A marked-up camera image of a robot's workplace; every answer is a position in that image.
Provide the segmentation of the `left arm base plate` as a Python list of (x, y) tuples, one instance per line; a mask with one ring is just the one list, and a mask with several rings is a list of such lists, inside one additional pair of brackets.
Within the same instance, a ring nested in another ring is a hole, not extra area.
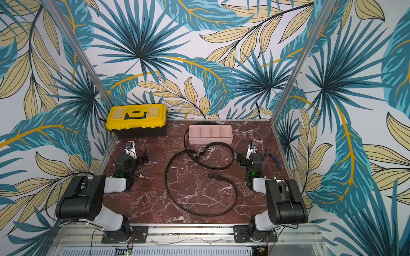
[(117, 231), (105, 231), (102, 244), (144, 244), (147, 239), (148, 226), (130, 226)]

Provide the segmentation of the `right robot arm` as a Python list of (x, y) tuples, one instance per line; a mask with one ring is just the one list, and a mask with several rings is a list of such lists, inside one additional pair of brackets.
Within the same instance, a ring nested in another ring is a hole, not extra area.
[(237, 162), (246, 168), (245, 185), (266, 196), (266, 210), (250, 221), (251, 231), (269, 231), (285, 225), (296, 228), (308, 221), (308, 211), (294, 179), (269, 179), (262, 175), (264, 156), (250, 153), (237, 155)]

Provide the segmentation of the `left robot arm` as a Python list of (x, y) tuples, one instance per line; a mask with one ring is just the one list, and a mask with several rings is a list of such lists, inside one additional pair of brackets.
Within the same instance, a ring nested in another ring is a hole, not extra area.
[(122, 153), (114, 163), (114, 176), (73, 178), (56, 206), (57, 219), (84, 221), (106, 233), (119, 232), (129, 236), (131, 231), (128, 218), (104, 206), (104, 195), (130, 191), (137, 167), (148, 162), (147, 150), (136, 157)]

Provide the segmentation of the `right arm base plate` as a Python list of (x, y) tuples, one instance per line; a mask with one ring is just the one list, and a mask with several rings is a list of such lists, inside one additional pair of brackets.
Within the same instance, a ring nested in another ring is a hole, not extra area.
[(276, 242), (277, 234), (273, 230), (257, 230), (252, 225), (234, 225), (234, 241), (236, 243)]

